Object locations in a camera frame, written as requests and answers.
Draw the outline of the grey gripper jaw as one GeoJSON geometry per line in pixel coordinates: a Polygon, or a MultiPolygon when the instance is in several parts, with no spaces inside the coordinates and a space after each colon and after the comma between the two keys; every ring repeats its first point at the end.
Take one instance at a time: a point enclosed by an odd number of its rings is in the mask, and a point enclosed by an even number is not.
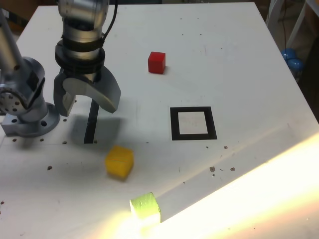
{"type": "Polygon", "coordinates": [[[75,95],[64,90],[63,82],[67,75],[61,68],[59,74],[54,79],[53,99],[54,104],[61,116],[68,117],[75,103],[75,95]]]}
{"type": "Polygon", "coordinates": [[[63,81],[64,90],[73,95],[87,96],[93,99],[102,109],[114,113],[118,109],[121,90],[113,76],[107,69],[102,68],[97,82],[67,78],[63,81]]]}

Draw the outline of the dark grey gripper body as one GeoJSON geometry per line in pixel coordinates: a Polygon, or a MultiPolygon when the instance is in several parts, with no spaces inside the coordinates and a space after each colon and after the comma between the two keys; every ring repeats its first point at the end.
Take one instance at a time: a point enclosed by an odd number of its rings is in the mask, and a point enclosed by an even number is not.
{"type": "Polygon", "coordinates": [[[97,72],[93,73],[83,74],[64,69],[63,73],[66,75],[66,80],[64,81],[69,82],[70,84],[77,84],[79,82],[95,84],[99,82],[101,79],[101,70],[98,70],[97,72]]]}

